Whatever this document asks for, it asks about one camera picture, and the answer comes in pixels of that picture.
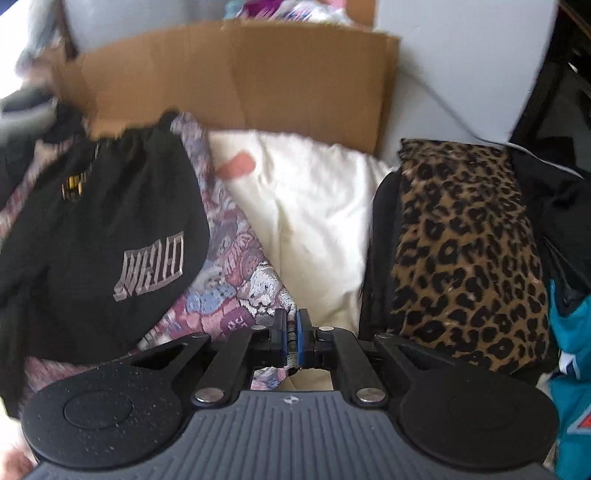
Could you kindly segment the person's left hand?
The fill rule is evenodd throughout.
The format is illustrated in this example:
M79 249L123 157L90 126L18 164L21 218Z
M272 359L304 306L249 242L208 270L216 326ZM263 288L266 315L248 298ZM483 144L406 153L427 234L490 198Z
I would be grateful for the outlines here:
M0 480L22 480L36 467L29 450L8 447L1 451Z

